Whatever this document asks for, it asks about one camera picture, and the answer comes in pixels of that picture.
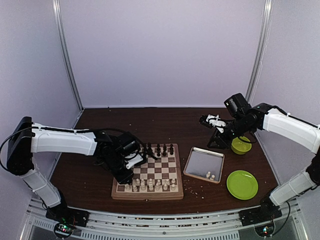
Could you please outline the white chess piece two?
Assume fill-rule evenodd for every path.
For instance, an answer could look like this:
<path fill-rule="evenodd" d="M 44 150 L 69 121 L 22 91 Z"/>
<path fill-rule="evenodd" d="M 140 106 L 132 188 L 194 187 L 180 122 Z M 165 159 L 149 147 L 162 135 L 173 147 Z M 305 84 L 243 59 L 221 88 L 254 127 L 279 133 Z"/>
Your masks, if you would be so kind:
<path fill-rule="evenodd" d="M 125 191 L 130 192 L 131 191 L 131 186 L 129 184 L 125 185 Z"/>

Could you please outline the white chess piece six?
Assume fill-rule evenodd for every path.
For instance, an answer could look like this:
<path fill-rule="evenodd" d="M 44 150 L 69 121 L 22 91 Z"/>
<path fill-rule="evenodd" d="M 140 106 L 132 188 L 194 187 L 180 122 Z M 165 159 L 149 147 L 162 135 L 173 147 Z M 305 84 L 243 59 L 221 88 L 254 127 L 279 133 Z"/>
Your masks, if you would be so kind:
<path fill-rule="evenodd" d="M 137 191 L 138 191 L 137 186 L 136 186 L 136 185 L 133 185 L 133 186 L 132 186 L 132 190 L 133 190 L 134 192 L 137 192 Z"/>

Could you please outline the white chess piece one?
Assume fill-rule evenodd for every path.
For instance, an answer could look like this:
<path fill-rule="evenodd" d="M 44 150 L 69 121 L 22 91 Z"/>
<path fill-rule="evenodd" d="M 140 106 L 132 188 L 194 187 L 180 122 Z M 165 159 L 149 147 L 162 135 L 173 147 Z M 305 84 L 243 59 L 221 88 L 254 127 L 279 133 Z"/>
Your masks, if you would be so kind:
<path fill-rule="evenodd" d="M 140 180 L 140 191 L 145 191 L 146 190 L 146 185 L 145 181 L 143 179 Z"/>

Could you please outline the metal tray with wood rim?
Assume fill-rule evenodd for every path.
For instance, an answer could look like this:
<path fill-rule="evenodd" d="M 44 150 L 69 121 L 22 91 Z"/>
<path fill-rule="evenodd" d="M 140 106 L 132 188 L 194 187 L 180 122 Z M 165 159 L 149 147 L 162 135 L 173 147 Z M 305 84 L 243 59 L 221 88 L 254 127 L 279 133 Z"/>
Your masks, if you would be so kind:
<path fill-rule="evenodd" d="M 225 155 L 199 147 L 192 147 L 183 174 L 202 181 L 219 184 L 222 178 Z M 214 181 L 206 178 L 207 172 L 215 175 Z"/>

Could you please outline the white chess piece five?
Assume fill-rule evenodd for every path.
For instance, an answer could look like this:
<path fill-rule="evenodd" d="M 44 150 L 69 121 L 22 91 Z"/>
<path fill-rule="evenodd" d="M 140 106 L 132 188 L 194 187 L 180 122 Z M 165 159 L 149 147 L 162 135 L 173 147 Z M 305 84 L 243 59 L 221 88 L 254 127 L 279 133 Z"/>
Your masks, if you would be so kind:
<path fill-rule="evenodd" d="M 150 179 L 148 180 L 148 190 L 149 190 L 150 192 L 152 192 L 152 191 L 154 190 L 154 182 L 153 182 L 153 179 L 152 179 L 152 178 L 150 178 Z"/>

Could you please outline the white chess piece three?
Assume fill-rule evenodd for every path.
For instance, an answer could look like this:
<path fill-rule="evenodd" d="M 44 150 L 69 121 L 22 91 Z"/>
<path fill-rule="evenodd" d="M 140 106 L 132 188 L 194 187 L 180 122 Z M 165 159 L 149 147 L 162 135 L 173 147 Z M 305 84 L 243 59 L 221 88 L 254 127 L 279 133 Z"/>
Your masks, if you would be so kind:
<path fill-rule="evenodd" d="M 155 183 L 155 191 L 159 191 L 161 187 L 161 180 L 158 179 Z"/>

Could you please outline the white chess piece seven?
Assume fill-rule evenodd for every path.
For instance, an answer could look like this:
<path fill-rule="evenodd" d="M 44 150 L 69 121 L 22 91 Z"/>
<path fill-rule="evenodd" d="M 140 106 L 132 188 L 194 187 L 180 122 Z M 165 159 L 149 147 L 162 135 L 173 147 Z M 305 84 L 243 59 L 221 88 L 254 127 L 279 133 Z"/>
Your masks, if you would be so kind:
<path fill-rule="evenodd" d="M 163 190 L 164 191 L 167 191 L 168 190 L 168 185 L 170 184 L 170 180 L 169 179 L 166 179 L 164 184 L 163 184 Z"/>

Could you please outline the white chess piece four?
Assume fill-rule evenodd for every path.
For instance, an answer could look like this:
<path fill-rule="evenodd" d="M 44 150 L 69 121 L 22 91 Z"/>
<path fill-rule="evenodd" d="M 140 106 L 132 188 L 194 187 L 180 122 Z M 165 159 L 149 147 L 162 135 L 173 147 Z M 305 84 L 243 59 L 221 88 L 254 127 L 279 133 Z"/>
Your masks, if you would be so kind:
<path fill-rule="evenodd" d="M 171 184 L 170 184 L 170 190 L 174 191 L 176 189 L 177 185 L 176 185 L 176 179 L 173 178 L 171 179 Z"/>

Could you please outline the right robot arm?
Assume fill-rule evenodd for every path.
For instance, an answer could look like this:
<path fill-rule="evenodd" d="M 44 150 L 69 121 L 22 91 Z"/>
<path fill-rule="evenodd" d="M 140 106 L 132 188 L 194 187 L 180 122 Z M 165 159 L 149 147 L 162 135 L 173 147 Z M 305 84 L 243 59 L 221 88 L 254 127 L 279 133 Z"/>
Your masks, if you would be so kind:
<path fill-rule="evenodd" d="M 210 149 L 228 149 L 235 138 L 246 133 L 254 134 L 261 130 L 286 138 L 314 154 L 309 166 L 293 176 L 286 183 L 272 190 L 266 200 L 256 210 L 259 220 L 268 220 L 276 207 L 320 185 L 320 127 L 299 119 L 277 105 L 259 103 L 251 106 L 241 93 L 224 101 L 231 119 L 222 119 L 218 115 L 203 115 L 199 122 L 215 131 L 207 147 Z"/>

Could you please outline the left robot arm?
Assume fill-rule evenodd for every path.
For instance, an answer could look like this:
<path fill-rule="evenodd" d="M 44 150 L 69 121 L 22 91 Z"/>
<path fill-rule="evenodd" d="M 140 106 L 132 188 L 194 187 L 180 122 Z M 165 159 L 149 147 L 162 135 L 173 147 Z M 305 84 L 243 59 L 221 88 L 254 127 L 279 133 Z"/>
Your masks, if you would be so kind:
<path fill-rule="evenodd" d="M 134 166 L 147 161 L 147 153 L 141 153 L 142 142 L 128 131 L 120 135 L 107 134 L 108 129 L 66 129 L 34 123 L 23 117 L 14 132 L 4 140 L 8 144 L 7 160 L 1 167 L 19 176 L 46 205 L 48 211 L 61 222 L 72 218 L 66 200 L 33 162 L 33 155 L 42 152 L 72 153 L 94 156 L 105 165 L 116 181 L 130 184 Z"/>

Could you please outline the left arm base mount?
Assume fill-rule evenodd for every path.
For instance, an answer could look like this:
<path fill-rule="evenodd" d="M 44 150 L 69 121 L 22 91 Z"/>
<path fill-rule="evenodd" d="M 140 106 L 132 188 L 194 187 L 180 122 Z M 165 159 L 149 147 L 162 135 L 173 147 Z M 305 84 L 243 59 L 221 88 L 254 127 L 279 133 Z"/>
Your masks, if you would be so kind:
<path fill-rule="evenodd" d="M 70 227 L 86 227 L 89 215 L 88 211 L 67 207 L 58 210 L 48 208 L 45 217 Z"/>

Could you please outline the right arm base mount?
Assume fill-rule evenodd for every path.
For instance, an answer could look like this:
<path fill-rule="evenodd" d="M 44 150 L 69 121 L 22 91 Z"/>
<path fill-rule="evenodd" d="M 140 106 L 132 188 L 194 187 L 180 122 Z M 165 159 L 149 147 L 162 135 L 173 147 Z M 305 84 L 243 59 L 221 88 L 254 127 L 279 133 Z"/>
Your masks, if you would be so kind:
<path fill-rule="evenodd" d="M 238 214 L 243 227 L 271 221 L 282 216 L 280 207 L 276 206 L 269 197 L 264 197 L 260 201 L 260 206 L 241 210 Z"/>

